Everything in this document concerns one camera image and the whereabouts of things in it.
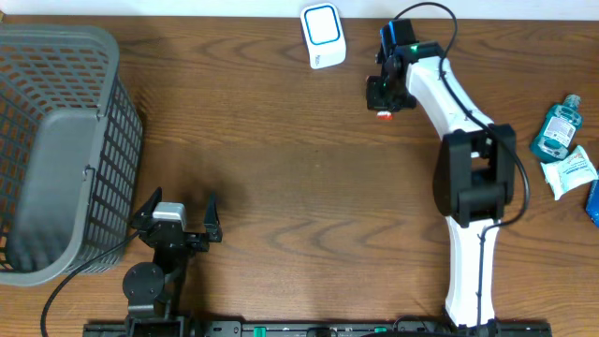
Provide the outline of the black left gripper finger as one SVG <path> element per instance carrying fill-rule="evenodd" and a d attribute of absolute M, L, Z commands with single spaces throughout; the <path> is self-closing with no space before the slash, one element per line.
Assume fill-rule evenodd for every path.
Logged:
<path fill-rule="evenodd" d="M 162 188 L 157 187 L 152 195 L 133 213 L 129 225 L 135 230 L 142 230 L 153 218 L 153 211 L 162 200 Z"/>
<path fill-rule="evenodd" d="M 207 209 L 205 212 L 203 225 L 205 227 L 205 233 L 208 237 L 209 242 L 221 242 L 223 239 L 223 231 L 221 228 L 218 211 L 216 194 L 211 193 Z"/>

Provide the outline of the red Nescafe stick sachet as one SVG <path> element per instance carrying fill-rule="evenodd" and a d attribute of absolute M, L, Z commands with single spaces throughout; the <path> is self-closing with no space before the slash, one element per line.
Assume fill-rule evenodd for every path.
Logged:
<path fill-rule="evenodd" d="M 376 113 L 376 117 L 379 120 L 391 121 L 394 118 L 394 115 L 391 112 L 389 112 L 389 111 L 378 111 Z"/>

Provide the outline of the blue mouthwash bottle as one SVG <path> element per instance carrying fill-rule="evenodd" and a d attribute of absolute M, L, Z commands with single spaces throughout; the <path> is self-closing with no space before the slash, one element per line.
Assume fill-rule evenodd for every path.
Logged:
<path fill-rule="evenodd" d="M 569 155 L 570 145 L 583 123 L 580 102 L 579 95 L 568 95 L 563 103 L 548 110 L 541 130 L 530 146 L 541 162 L 561 161 Z"/>

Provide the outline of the white wet wipes pack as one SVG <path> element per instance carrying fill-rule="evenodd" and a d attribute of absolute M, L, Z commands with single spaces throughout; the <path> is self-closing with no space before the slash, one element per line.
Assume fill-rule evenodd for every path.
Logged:
<path fill-rule="evenodd" d="M 542 163 L 541 169 L 555 200 L 559 200 L 572 189 L 598 179 L 597 170 L 581 145 L 564 160 Z"/>

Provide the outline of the blue Oreo cookie pack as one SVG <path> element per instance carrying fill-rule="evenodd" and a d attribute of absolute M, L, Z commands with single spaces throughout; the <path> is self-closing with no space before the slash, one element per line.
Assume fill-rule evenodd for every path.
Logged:
<path fill-rule="evenodd" d="M 585 211 L 592 222 L 599 227 L 599 181 L 592 182 L 592 186 L 587 198 Z"/>

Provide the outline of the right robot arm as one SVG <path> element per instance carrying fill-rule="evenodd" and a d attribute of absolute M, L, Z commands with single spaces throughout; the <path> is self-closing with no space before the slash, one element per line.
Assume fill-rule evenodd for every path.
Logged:
<path fill-rule="evenodd" d="M 494 248 L 504 208 L 514 195 L 516 135 L 482 113 L 455 78 L 446 51 L 416 39 L 407 19 L 380 31 L 366 101 L 380 119 L 422 107 L 441 140 L 433 174 L 435 205 L 450 237 L 450 281 L 445 311 L 459 330 L 485 327 L 492 304 Z"/>

